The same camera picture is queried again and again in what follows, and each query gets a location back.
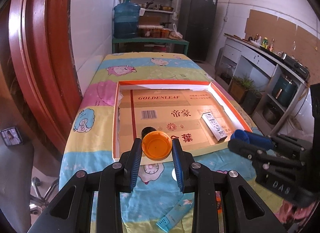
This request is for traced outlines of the white Hello Kitty lighter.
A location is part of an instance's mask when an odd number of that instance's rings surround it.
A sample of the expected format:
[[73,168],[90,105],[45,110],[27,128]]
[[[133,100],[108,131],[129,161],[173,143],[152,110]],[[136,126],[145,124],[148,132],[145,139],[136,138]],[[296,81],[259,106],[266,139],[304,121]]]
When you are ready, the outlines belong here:
[[212,132],[213,136],[217,140],[217,142],[223,141],[227,138],[226,132],[223,130],[223,128],[219,125],[215,117],[207,112],[202,114],[202,119]]

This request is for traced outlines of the orange bottle cap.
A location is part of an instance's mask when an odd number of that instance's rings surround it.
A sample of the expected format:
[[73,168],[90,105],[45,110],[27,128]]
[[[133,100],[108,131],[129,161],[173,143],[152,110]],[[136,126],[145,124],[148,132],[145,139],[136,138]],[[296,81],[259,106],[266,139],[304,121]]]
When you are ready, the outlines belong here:
[[150,160],[162,161],[171,153],[172,139],[165,132],[151,132],[142,139],[142,150]]

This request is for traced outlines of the black bottle cap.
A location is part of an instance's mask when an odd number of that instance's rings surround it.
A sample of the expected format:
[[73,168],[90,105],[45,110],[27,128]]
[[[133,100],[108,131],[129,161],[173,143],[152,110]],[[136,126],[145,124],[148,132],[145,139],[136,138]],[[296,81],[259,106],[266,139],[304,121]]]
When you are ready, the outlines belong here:
[[154,131],[156,131],[156,129],[154,127],[148,126],[148,127],[143,128],[141,131],[142,139],[144,139],[144,137],[146,135],[148,135],[149,133],[154,132]]

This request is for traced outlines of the teal crane-print lighter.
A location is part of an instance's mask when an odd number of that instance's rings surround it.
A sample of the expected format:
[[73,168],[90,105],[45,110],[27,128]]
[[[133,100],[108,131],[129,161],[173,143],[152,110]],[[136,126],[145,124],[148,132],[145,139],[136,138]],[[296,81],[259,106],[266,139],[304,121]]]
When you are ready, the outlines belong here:
[[156,223],[156,225],[164,232],[169,232],[190,211],[193,205],[193,199],[183,197],[165,216],[163,216]]

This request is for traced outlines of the colourful cartoon bed sheet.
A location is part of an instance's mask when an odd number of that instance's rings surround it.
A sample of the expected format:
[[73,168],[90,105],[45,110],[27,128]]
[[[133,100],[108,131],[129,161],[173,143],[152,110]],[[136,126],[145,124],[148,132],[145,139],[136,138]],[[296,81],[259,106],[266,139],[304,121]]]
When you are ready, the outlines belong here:
[[244,110],[191,59],[174,53],[108,55],[87,88],[63,155],[59,185],[80,170],[102,171],[141,138],[137,182],[122,193],[124,232],[191,232],[194,196],[181,193],[173,173],[171,142],[213,171],[236,170],[290,232],[315,215],[315,204],[297,208],[255,182],[250,160],[232,153],[203,120],[210,113],[230,137],[235,130],[259,133]]

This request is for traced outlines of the orange-rimmed cardboard tray box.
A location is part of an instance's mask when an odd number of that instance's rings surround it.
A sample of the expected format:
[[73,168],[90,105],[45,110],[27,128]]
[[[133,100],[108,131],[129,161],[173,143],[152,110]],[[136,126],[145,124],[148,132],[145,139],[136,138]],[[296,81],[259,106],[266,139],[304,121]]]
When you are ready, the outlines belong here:
[[[202,119],[211,113],[227,134],[217,142]],[[194,156],[227,147],[237,130],[250,126],[232,105],[232,100],[214,82],[205,81],[120,81],[117,83],[113,115],[112,158],[119,160],[131,149],[145,127],[154,127],[178,138],[183,150]]]

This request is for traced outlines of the dark teal air fryer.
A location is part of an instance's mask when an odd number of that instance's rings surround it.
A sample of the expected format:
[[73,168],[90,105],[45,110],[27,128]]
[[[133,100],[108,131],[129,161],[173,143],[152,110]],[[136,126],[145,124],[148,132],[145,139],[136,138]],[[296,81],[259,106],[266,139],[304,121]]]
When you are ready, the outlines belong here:
[[281,106],[288,107],[296,91],[296,83],[288,76],[281,75],[272,90],[272,96],[280,103]]

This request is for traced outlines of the white kitchen counter cabinet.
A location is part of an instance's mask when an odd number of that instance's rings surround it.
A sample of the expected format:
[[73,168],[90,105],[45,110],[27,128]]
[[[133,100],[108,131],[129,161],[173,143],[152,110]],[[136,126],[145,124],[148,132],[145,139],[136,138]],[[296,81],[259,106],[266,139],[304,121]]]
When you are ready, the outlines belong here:
[[[262,98],[254,113],[249,115],[264,135],[275,133],[288,134],[300,129],[299,111],[310,108],[310,90],[308,84],[283,61],[249,42],[230,35],[226,36],[215,65],[215,79],[227,92],[234,76],[249,76],[258,90],[263,91]],[[278,78],[286,75],[297,85],[297,91],[288,107],[283,107],[272,96],[272,90]]]

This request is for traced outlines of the black gas stove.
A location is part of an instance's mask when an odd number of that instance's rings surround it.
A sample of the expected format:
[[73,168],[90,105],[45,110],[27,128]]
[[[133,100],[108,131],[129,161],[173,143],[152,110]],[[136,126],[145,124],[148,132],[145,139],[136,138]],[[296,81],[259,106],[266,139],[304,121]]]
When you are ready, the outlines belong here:
[[309,69],[302,65],[300,62],[286,55],[286,57],[284,58],[284,63],[304,81],[308,81],[310,79]]

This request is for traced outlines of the grey office chair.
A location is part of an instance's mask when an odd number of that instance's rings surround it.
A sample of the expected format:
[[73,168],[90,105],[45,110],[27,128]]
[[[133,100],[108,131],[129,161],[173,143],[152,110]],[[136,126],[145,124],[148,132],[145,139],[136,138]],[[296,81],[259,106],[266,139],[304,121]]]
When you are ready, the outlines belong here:
[[27,232],[31,227],[30,188],[33,167],[58,176],[60,163],[31,142],[6,146],[1,141],[1,232]]

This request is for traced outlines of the smartphone on chair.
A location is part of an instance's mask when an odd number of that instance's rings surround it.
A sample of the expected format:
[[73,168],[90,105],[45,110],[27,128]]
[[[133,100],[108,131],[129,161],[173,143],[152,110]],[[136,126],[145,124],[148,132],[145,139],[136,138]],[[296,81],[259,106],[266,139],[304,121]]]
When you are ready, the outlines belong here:
[[17,146],[23,144],[21,135],[16,127],[1,130],[1,137],[6,146]]

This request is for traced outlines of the green low table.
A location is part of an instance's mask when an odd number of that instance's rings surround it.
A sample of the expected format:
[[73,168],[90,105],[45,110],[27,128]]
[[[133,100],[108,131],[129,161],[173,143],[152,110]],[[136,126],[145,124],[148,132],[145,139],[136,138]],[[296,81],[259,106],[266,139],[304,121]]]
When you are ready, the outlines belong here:
[[186,40],[174,40],[169,38],[142,38],[142,37],[129,38],[129,39],[113,38],[112,53],[118,53],[119,44],[124,44],[124,43],[156,43],[156,44],[162,43],[162,44],[181,45],[181,46],[184,46],[184,50],[183,50],[184,55],[187,55],[188,48],[189,48],[189,42]]

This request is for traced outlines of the white plastic bag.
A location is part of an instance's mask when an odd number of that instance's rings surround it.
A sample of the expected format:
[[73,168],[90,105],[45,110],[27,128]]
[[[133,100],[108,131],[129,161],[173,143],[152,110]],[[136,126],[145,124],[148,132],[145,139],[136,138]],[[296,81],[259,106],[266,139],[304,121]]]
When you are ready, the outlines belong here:
[[173,24],[172,27],[173,27],[173,30],[169,34],[169,39],[182,40],[183,35],[177,30],[176,24]]

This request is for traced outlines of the black refrigerator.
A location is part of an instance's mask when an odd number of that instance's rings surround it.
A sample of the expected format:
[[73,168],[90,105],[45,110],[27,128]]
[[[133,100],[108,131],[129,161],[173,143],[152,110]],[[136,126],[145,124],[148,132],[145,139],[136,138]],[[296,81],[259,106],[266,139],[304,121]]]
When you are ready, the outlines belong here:
[[217,0],[181,0],[177,30],[189,42],[187,56],[204,62],[214,29]]

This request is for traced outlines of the red wooden door frame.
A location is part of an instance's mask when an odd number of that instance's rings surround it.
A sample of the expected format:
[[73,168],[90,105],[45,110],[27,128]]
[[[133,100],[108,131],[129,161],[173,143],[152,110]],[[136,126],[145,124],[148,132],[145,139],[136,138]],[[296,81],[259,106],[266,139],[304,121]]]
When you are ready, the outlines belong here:
[[38,124],[64,152],[82,101],[71,39],[71,0],[11,0],[9,45]]

